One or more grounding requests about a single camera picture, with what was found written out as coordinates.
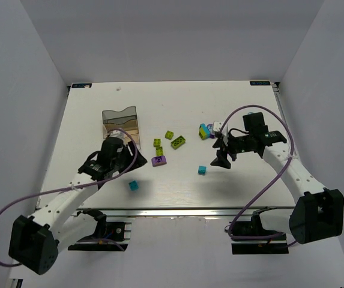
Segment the purple sloped lego brick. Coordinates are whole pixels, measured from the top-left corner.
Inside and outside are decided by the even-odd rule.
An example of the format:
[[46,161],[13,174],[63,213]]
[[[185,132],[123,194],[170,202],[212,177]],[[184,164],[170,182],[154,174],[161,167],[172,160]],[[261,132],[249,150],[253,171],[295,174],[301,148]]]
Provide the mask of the purple sloped lego brick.
[[151,162],[153,167],[167,164],[166,157],[164,155],[153,157]]

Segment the green tall lego brick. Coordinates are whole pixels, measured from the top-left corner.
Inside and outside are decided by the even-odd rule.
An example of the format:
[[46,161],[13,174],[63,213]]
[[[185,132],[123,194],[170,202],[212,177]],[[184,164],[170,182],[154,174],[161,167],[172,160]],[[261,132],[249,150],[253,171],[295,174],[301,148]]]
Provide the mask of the green tall lego brick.
[[206,140],[207,138],[210,138],[210,132],[206,127],[200,127],[199,136],[202,140]]

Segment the teal small lego cube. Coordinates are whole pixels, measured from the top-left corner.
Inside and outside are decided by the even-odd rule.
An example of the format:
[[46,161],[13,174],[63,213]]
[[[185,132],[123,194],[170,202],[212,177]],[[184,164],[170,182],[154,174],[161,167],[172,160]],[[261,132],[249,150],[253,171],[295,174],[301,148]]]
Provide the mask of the teal small lego cube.
[[128,183],[128,185],[131,191],[136,191],[139,189],[139,184],[137,183],[137,181],[131,181]]

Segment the purple round printed lego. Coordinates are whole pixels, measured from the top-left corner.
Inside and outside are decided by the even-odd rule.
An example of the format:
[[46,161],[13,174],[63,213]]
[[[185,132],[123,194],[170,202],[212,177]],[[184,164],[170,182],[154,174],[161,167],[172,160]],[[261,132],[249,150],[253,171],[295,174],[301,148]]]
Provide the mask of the purple round printed lego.
[[215,135],[214,135],[214,132],[213,132],[213,125],[212,124],[208,124],[207,125],[207,129],[210,132],[210,138],[214,139]]

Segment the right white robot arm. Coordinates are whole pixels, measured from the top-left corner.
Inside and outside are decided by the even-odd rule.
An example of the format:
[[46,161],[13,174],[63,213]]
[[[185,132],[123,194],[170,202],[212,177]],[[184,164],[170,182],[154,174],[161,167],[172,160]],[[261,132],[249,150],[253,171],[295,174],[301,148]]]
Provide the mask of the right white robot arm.
[[271,131],[261,112],[243,116],[245,133],[235,137],[227,124],[216,121],[212,131],[216,137],[213,147],[216,158],[212,166],[231,168],[241,153],[258,154],[277,173],[267,185],[282,180],[295,206],[289,209],[263,208],[254,211],[251,220],[230,223],[227,232],[234,241],[271,241],[284,234],[295,242],[307,244],[339,236],[343,231],[344,196],[338,189],[328,189],[294,157],[289,136]]

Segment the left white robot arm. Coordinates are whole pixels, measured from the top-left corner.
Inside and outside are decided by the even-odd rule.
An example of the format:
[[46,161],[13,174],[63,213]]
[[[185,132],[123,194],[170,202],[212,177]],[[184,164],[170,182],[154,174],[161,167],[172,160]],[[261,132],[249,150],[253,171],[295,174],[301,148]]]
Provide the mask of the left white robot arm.
[[108,231],[106,216],[97,209],[78,210],[106,181],[147,163],[133,142],[107,137],[101,149],[78,168],[69,190],[28,217],[13,223],[9,256],[38,275],[46,273],[58,254],[85,239],[99,241]]

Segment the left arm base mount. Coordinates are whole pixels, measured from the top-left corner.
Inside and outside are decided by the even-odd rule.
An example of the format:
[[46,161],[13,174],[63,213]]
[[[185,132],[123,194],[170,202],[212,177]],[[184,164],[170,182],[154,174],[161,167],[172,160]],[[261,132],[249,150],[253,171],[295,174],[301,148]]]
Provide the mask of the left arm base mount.
[[128,220],[113,220],[96,209],[84,209],[74,214],[90,216],[96,222],[93,234],[81,238],[67,248],[68,251],[125,252],[131,238],[132,223]]

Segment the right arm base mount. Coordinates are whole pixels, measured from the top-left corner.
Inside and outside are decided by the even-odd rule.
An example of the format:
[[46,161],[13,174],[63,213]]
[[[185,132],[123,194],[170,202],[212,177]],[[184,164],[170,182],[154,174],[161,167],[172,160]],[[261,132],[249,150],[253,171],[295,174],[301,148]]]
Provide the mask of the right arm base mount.
[[253,211],[249,220],[237,221],[231,229],[233,255],[288,254],[289,248],[285,234],[262,227],[260,214],[268,209]]

